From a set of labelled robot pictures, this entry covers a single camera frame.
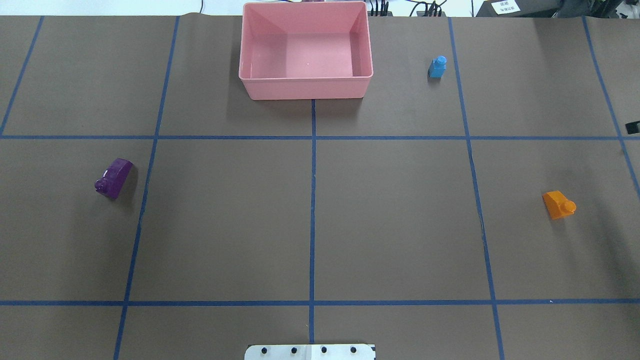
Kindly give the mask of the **orange block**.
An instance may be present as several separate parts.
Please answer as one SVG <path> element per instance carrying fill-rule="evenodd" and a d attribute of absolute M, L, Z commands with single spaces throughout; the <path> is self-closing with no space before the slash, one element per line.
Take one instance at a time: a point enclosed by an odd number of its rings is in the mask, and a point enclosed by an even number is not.
<path fill-rule="evenodd" d="M 542 200 L 551 220 L 558 220 L 573 215 L 578 206 L 558 190 L 542 194 Z"/>

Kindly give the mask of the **pink plastic box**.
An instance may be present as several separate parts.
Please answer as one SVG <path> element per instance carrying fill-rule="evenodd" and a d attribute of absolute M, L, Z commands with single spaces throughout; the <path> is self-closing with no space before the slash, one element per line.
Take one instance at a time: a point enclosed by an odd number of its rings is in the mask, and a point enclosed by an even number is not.
<path fill-rule="evenodd" d="M 243 6 L 238 77 L 252 100 L 361 99 L 373 75 L 365 2 Z"/>

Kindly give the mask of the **small blue block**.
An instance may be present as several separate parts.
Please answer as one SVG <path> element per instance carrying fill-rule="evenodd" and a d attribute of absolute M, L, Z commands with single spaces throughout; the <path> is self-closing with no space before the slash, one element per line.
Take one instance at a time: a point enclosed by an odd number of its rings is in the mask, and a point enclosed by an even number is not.
<path fill-rule="evenodd" d="M 441 79 L 446 72 L 448 59 L 445 55 L 435 57 L 430 63 L 428 76 L 432 79 Z"/>

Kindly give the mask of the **white mounting plate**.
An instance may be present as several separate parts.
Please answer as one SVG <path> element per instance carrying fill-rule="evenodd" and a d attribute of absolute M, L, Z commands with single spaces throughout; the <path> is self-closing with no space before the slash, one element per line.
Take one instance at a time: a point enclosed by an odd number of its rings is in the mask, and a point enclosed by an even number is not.
<path fill-rule="evenodd" d="M 375 360 L 374 345 L 355 344 L 270 344 L 251 345 L 245 360 Z"/>

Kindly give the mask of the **purple block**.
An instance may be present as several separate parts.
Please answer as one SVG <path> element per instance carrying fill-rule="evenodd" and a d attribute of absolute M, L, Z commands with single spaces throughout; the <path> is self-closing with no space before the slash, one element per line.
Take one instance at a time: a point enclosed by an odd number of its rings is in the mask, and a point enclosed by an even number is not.
<path fill-rule="evenodd" d="M 109 199 L 118 199 L 134 164 L 123 158 L 116 158 L 105 169 L 101 178 L 94 183 L 94 190 Z"/>

